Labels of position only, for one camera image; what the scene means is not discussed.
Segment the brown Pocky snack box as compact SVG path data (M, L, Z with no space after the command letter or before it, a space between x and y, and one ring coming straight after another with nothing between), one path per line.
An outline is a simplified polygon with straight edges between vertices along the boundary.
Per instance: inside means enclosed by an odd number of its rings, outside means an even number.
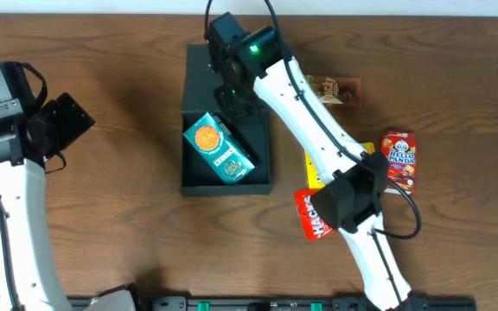
M362 106L362 83L358 77L306 75L305 79L320 102L328 107Z

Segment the teal cookie box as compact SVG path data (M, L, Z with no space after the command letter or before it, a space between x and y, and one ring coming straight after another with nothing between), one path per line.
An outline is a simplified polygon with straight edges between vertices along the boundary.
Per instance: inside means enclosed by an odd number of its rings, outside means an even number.
M255 169L248 153L211 112L205 112L183 132L183 136L226 184L241 181Z

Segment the yellow Hacks candy bag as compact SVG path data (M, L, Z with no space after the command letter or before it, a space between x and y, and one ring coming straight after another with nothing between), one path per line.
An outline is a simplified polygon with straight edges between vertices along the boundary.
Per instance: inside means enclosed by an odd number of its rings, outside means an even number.
M372 154L375 151L374 143L367 142L361 143L361 145L367 150L369 154ZM324 187L324 184L319 179L316 168L314 167L310 156L307 152L304 152L305 158L305 171L307 176L307 184L310 189L320 189Z

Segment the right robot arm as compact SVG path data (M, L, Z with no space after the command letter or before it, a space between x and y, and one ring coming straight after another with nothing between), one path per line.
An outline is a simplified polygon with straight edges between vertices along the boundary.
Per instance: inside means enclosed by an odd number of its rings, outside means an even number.
M311 204L348 243L368 300L380 310L405 309L411 287L387 241L380 204L386 158L369 154L334 120L276 29L250 34L237 24L214 25L205 38L224 82L270 106L310 156L324 185Z

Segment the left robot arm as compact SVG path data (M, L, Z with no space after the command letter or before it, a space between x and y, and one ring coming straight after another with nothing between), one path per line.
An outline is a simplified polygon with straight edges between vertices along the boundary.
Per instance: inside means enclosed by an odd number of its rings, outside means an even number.
M0 310L139 310L132 286L73 305L55 267L43 165L0 162Z

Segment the red Hacks candy bag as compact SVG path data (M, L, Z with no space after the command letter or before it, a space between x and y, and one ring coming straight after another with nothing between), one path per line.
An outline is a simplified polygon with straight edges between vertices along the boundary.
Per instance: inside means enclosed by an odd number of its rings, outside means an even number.
M324 238L332 232L332 228L319 217L310 201L311 195L316 192L317 189L306 188L293 194L304 236L309 241Z

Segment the black gift box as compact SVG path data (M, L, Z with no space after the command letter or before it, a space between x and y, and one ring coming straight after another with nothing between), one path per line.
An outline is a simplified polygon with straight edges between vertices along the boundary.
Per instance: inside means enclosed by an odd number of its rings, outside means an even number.
M189 45L186 61L182 129L187 130L204 113L213 113L249 154L255 169L241 181L227 185L194 147L183 139L182 194L185 196L269 194L271 192L269 112L250 112L238 118L227 117L221 110L224 105L216 101L216 97L220 94L222 79L209 66L208 48L205 45Z

